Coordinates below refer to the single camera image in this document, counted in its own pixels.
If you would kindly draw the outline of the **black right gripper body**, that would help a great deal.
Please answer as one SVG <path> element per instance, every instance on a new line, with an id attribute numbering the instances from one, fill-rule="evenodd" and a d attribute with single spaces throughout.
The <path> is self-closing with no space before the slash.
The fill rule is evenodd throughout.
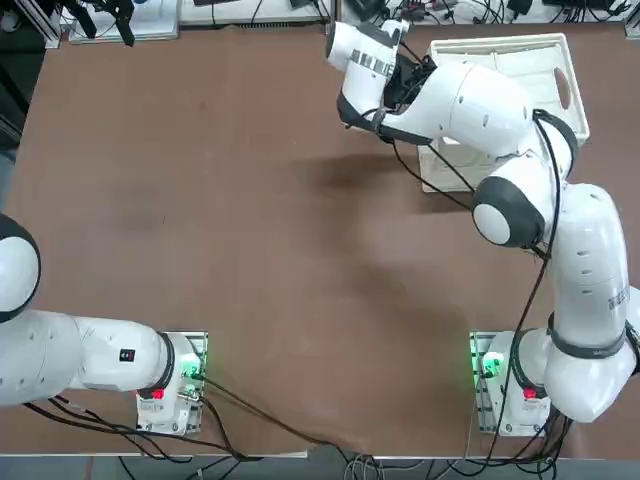
<path id="1" fill-rule="evenodd" d="M 401 108 L 411 104 L 434 70 L 435 62 L 429 54 L 417 62 L 398 54 L 394 73 L 385 87 L 385 106 Z"/>

